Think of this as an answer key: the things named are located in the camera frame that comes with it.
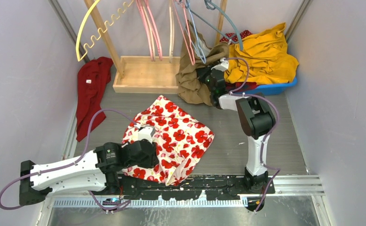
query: garment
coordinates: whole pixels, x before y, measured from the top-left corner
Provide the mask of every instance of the garment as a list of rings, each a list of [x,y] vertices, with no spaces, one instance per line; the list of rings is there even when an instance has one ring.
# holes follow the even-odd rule
[[[190,23],[188,29],[191,35],[192,41],[195,43],[195,35],[192,32],[193,25]],[[206,44],[201,33],[198,33],[199,39]],[[228,57],[228,45],[226,43],[220,43],[210,49],[209,54],[206,56],[206,63],[202,63],[198,56],[195,56],[195,64],[191,65],[191,61],[188,55],[187,48],[183,43],[181,46],[180,54],[180,68],[178,74],[176,74],[176,81],[178,83],[178,95],[190,104],[205,103],[212,106],[210,99],[210,92],[205,84],[202,84],[196,76],[196,69],[206,67],[216,61],[219,61],[223,57]]]
[[[227,37],[231,37],[233,36],[235,33],[226,33],[225,35]],[[240,36],[241,36],[241,39],[244,39],[245,37],[247,36],[250,36],[252,34],[252,32],[250,32],[249,30],[245,30],[243,32],[240,33]],[[237,36],[234,36],[231,40],[233,41],[238,41],[238,37]],[[228,42],[229,40],[226,39],[225,37],[221,38],[219,42]]]
[[[244,49],[240,51],[238,44],[230,46],[229,57],[244,58],[250,66],[247,81],[261,84],[292,82],[298,61],[287,54],[287,42],[284,36],[285,23],[259,34],[243,39]],[[228,83],[244,81],[247,67],[239,60],[229,60],[228,70],[224,77]]]
[[[242,84],[243,84],[243,82],[236,82],[234,84],[230,84],[230,83],[226,82],[226,90],[227,91],[234,90],[234,89],[240,87]],[[245,92],[247,90],[256,89],[258,86],[259,85],[256,84],[256,82],[246,82],[245,85],[241,89],[237,90],[236,92]]]
[[[112,65],[112,59],[100,57],[86,63],[77,74],[76,140],[79,142],[87,136],[87,130],[89,129],[89,123],[93,115],[101,110],[100,103],[106,84],[111,81],[110,69]],[[105,118],[105,114],[101,112],[95,118],[91,131]]]
[[[126,176],[178,185],[193,171],[211,145],[213,132],[164,96],[159,96],[134,121],[155,128],[156,156],[159,164],[152,169],[132,166],[123,169]],[[138,128],[133,123],[124,132],[122,144],[134,143]]]

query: wooden post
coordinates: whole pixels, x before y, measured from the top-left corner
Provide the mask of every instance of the wooden post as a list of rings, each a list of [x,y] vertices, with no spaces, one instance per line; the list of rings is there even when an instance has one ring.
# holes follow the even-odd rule
[[[84,3],[86,3],[87,8],[90,8],[91,5],[94,3],[94,0],[84,0]],[[106,29],[104,25],[104,21],[101,18],[101,14],[98,11],[98,8],[95,7],[93,11],[91,12],[91,17],[94,20],[94,23],[97,27],[97,29],[101,28],[103,31]],[[121,62],[121,59],[118,55],[118,52],[115,49],[114,44],[112,43],[111,37],[109,36],[108,32],[101,32],[102,40],[104,41],[106,48],[108,49],[108,52],[111,54],[112,61],[114,62],[114,65],[117,69],[117,71],[120,73],[122,78],[124,77],[124,67]]]
[[[227,6],[227,0],[220,0],[220,8],[224,12],[226,11],[226,6]],[[224,21],[224,16],[222,13],[219,12],[219,22],[218,22],[219,31],[221,31],[221,29],[223,28],[223,21]],[[220,40],[220,34],[218,32],[216,32],[215,45],[219,44],[219,40]]]

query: brown cloth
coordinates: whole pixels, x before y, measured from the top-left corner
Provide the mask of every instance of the brown cloth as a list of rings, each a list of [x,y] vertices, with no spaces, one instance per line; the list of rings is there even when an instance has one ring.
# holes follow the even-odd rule
[[[188,30],[190,31],[191,40],[193,43],[196,43],[195,35],[192,32],[192,23],[190,23],[190,29]],[[186,36],[186,40],[188,40],[188,35],[186,32],[184,35]],[[198,38],[200,38],[202,42],[205,43],[201,33],[198,33]],[[219,61],[223,57],[228,57],[228,51],[228,44],[219,43],[211,49],[209,55],[206,57],[205,64],[202,63],[201,59],[197,55],[195,55],[195,64],[191,65],[188,50],[185,43],[183,42],[181,46],[179,73],[176,74],[176,81],[179,86],[178,95],[189,104],[205,103],[209,106],[212,106],[210,99],[211,93],[209,92],[208,87],[197,79],[195,70],[197,68],[206,67],[216,61]]]

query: yellow cloth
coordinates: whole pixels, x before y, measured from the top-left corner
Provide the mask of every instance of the yellow cloth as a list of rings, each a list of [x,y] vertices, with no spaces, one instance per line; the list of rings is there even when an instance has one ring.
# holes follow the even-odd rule
[[[247,81],[257,84],[292,82],[298,61],[287,54],[284,36],[285,23],[259,34],[243,39],[243,51],[238,44],[230,46],[229,57],[244,58],[250,67]],[[229,60],[224,79],[228,83],[244,81],[247,74],[246,64],[241,60]]]

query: blue plastic basin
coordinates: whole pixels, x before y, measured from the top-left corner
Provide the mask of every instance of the blue plastic basin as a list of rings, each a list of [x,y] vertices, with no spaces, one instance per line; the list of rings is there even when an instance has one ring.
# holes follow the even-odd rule
[[[280,83],[280,84],[270,84],[270,85],[260,85],[256,89],[245,91],[246,94],[256,94],[263,93],[265,96],[278,95],[288,87],[295,86],[297,83],[296,77],[291,83]]]

